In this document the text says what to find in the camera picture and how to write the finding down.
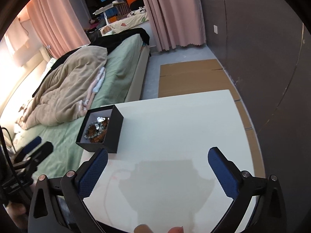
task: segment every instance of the floor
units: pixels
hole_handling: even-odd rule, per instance
[[[158,98],[161,65],[192,60],[209,60],[215,58],[215,55],[206,45],[178,47],[174,50],[161,53],[152,53],[147,64],[142,100]]]

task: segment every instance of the open box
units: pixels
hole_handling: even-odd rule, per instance
[[[109,117],[107,132],[102,143],[91,143],[84,137],[88,126],[97,121],[98,117]],[[96,152],[100,148],[105,148],[108,153],[117,153],[119,138],[123,123],[123,116],[116,105],[104,106],[96,109],[90,109],[86,113],[82,122],[76,144],[88,152]]]

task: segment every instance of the green bed sheet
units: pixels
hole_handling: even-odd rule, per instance
[[[105,80],[91,108],[124,102],[134,77],[141,47],[142,39],[137,34],[124,40],[108,55]],[[78,169],[83,149],[76,145],[76,138],[82,121],[83,117],[53,127],[40,124],[16,136],[16,148],[26,145],[36,136],[40,136],[43,141],[50,141],[54,146],[53,153],[38,166],[33,175],[34,179],[41,174],[49,178],[62,177],[67,171]]]

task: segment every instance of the wall socket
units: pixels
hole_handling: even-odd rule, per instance
[[[214,33],[218,34],[218,27],[214,25]]]

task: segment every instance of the silver bolt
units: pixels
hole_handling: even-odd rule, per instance
[[[251,174],[248,171],[242,171],[242,175],[246,178],[251,176]]]
[[[75,172],[74,171],[69,171],[68,173],[66,173],[66,176],[67,177],[72,177],[75,175]]]
[[[277,181],[277,177],[275,175],[271,175],[271,180]]]
[[[38,180],[40,180],[40,181],[42,181],[44,179],[45,179],[45,175],[44,174],[40,175],[39,178],[38,178]]]

